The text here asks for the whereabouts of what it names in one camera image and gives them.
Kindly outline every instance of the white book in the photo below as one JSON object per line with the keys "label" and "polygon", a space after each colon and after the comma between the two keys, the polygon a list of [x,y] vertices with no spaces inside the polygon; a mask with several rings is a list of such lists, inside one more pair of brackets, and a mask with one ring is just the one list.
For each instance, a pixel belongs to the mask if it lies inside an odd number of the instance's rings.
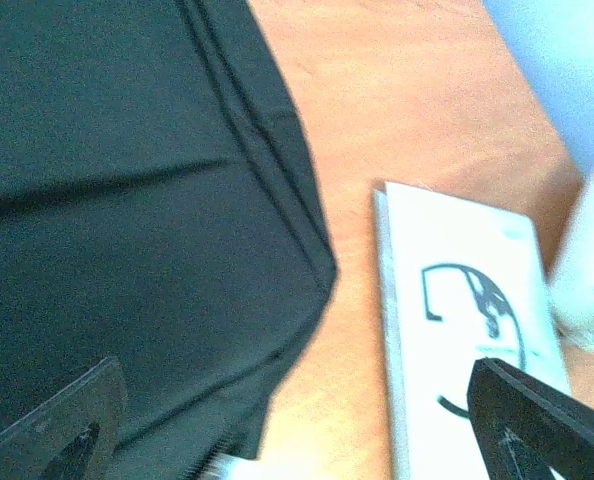
{"label": "white book", "polygon": [[395,479],[487,479],[467,412],[475,360],[570,393],[533,223],[395,183],[375,207]]}

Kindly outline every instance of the wooden table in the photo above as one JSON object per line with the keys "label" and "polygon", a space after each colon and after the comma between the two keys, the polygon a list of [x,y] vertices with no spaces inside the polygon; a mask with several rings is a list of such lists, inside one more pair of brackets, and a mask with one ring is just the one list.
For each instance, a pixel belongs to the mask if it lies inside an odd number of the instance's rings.
{"label": "wooden table", "polygon": [[[340,266],[276,395],[262,460],[390,477],[371,190],[421,185],[530,215],[550,265],[580,177],[477,0],[252,0],[301,112]],[[566,349],[594,407],[594,355]]]}

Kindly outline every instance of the black drawing on cover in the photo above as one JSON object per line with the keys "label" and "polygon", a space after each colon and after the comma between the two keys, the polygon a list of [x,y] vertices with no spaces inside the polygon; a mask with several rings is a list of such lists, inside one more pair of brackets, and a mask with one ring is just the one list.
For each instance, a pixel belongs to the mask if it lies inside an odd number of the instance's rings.
{"label": "black drawing on cover", "polygon": [[[506,299],[501,289],[493,282],[487,275],[483,274],[477,269],[468,267],[466,265],[460,265],[457,263],[441,263],[426,267],[422,270],[422,286],[424,290],[424,307],[426,312],[426,319],[432,322],[444,322],[446,319],[441,315],[437,315],[430,310],[430,297],[433,298],[442,295],[441,291],[430,291],[429,284],[427,281],[427,274],[429,272],[436,272],[445,270],[447,272],[455,270],[460,271],[463,274],[463,279],[466,282],[472,298],[475,302],[477,310],[481,313],[480,319],[473,321],[485,322],[485,331],[491,340],[502,341],[500,322],[510,321],[514,327],[514,332],[517,342],[517,367],[521,370],[526,370],[526,352],[524,346],[524,340],[522,333],[519,328],[519,323],[515,312],[513,311],[510,303]],[[465,407],[460,407],[454,402],[451,402],[443,395],[439,395],[437,398],[439,404],[449,412],[453,413],[462,418],[469,418],[468,410]]]}

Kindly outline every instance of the blue wall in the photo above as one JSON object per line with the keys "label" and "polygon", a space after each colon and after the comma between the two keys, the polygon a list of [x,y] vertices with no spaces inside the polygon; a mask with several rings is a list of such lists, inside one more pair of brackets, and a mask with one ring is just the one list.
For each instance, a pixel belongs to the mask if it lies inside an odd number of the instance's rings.
{"label": "blue wall", "polygon": [[573,160],[594,166],[594,0],[484,0]]}

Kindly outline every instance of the black cloth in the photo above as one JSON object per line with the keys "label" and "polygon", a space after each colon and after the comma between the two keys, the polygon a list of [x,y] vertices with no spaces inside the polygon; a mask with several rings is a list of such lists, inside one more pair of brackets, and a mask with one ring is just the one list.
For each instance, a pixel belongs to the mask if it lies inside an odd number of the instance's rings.
{"label": "black cloth", "polygon": [[334,278],[244,0],[0,2],[0,430],[117,355],[108,478],[254,456]]}

